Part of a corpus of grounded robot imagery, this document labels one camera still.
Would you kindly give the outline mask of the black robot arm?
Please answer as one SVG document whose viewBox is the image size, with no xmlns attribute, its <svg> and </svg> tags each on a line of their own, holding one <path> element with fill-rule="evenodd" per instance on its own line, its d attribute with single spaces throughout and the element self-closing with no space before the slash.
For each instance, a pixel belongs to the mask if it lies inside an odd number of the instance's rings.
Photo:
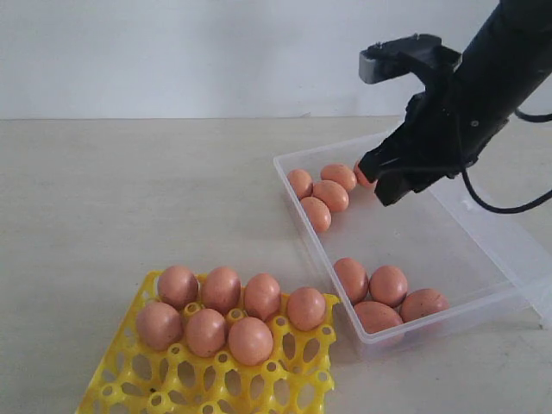
<svg viewBox="0 0 552 414">
<path fill-rule="evenodd" d="M 548 201 L 550 193 L 518 207 L 485 203 L 467 169 L 519 106 L 551 74 L 551 3 L 501 1 L 459 53 L 440 37 L 414 34 L 361 51 L 359 76 L 373 85 L 414 74 L 425 86 L 411 97 L 403 123 L 359 162 L 388 206 L 436 181 L 461 175 L 481 207 L 517 214 Z"/>
</svg>

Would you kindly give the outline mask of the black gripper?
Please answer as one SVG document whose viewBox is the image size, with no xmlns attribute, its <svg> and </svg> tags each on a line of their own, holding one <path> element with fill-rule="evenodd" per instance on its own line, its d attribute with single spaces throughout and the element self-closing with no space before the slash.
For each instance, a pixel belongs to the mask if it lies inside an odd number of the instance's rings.
<svg viewBox="0 0 552 414">
<path fill-rule="evenodd" d="M 425 89 L 400 126 L 358 161 L 384 206 L 471 166 L 509 118 L 505 52 L 390 54 L 397 77 L 412 73 Z"/>
</svg>

